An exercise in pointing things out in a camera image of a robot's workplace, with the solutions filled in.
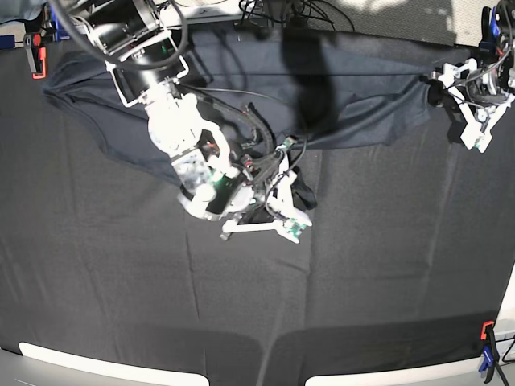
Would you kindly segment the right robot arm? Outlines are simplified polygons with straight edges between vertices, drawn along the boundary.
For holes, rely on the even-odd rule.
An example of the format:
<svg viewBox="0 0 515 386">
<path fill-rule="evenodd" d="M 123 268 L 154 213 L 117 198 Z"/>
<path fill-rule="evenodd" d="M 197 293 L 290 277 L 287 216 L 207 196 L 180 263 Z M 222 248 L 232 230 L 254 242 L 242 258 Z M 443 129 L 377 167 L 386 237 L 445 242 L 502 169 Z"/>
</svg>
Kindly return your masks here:
<svg viewBox="0 0 515 386">
<path fill-rule="evenodd" d="M 299 242 L 311 219 L 294 203 L 296 139 L 277 143 L 251 106 L 236 109 L 184 83 L 186 20 L 174 40 L 152 1 L 54 1 L 51 9 L 104 62 L 122 104 L 144 107 L 150 139 L 168 156 L 187 213 L 221 221 L 223 239 L 275 231 Z"/>
</svg>

